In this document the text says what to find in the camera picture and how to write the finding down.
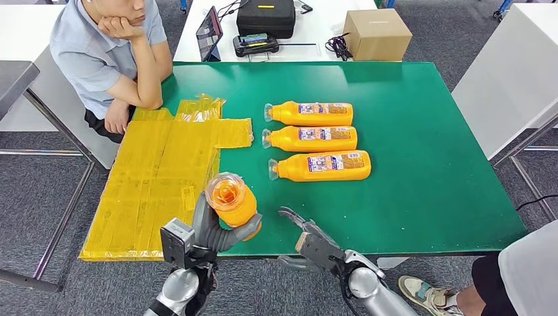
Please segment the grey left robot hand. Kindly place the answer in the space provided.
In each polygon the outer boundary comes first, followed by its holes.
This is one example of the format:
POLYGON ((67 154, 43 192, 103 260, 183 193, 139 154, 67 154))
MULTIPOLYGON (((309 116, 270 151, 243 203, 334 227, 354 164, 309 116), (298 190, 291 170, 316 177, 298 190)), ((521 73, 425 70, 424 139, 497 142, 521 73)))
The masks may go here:
POLYGON ((202 192, 195 205, 192 227, 195 231, 192 257, 200 262, 215 263, 217 254, 230 250, 234 245, 256 233, 262 215, 256 213, 245 224, 231 229, 222 228, 216 211, 202 192))

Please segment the person's right hand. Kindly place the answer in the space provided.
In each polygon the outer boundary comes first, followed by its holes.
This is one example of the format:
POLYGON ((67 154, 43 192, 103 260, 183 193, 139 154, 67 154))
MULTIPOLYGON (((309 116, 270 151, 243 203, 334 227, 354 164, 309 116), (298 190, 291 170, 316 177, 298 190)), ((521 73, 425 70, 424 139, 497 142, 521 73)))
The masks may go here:
POLYGON ((132 26, 125 17, 102 17, 98 24, 99 29, 112 38, 137 40, 145 37, 141 26, 132 26))

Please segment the person's left hand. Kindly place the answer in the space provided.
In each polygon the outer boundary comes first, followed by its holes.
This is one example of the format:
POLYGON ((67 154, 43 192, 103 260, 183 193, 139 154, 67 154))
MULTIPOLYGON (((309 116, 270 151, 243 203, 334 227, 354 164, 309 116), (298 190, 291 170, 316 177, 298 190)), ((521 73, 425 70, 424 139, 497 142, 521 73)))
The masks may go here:
POLYGON ((105 115, 105 128, 113 134, 125 134, 129 119, 127 107, 110 107, 105 115))

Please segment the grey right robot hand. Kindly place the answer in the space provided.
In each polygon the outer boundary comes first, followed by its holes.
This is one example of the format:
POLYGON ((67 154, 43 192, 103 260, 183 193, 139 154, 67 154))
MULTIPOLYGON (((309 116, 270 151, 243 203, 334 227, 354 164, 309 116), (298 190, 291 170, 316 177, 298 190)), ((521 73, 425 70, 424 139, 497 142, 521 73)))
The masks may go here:
MULTIPOLYGON (((308 224, 305 224, 307 221, 289 207, 281 206, 278 210, 278 214, 291 220, 303 232, 307 231, 307 227, 309 227, 308 224)), ((279 255, 277 260, 279 264, 297 271, 319 272, 321 270, 318 265, 305 258, 293 258, 288 255, 279 255)))

